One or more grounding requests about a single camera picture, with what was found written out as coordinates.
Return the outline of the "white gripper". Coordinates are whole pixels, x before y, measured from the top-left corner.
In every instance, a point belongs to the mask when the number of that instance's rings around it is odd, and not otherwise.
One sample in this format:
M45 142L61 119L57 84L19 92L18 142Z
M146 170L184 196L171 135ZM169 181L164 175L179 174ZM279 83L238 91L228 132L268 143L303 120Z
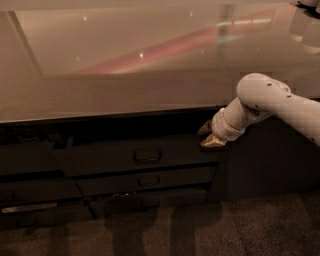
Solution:
M202 147L222 147L229 141L235 141L245 132L244 129L238 130L229 125L224 117L224 108L220 109L212 121L208 120L198 130L199 135L210 134L200 145Z

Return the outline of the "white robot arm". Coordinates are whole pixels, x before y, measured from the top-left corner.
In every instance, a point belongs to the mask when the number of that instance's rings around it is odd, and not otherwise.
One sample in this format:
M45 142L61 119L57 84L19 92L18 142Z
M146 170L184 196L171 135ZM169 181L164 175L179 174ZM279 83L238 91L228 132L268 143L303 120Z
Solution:
M199 135L208 134L200 145L222 147L272 115L320 146L320 103L297 96L285 83L260 73L240 79L236 97L199 129Z

